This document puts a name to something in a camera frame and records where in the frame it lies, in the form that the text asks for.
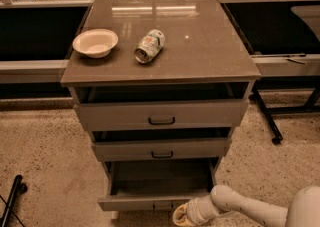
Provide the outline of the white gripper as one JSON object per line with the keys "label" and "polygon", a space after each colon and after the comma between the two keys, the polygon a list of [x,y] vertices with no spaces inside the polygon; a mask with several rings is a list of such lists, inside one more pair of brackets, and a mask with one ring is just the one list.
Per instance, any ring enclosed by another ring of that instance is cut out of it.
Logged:
{"label": "white gripper", "polygon": [[173,213],[173,223],[179,227],[185,227],[188,219],[195,225],[202,225],[209,220],[217,218],[221,209],[219,201],[212,195],[191,199],[187,206],[180,205]]}

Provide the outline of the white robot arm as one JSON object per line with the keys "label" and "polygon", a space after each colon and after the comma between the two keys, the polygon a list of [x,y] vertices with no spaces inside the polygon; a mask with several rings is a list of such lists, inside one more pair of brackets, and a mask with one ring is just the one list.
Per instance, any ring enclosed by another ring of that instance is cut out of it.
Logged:
{"label": "white robot arm", "polygon": [[228,186],[217,185],[209,195],[180,205],[173,213],[173,222],[181,227],[201,226],[233,211],[263,227],[320,227],[320,187],[302,188],[285,208],[245,197]]}

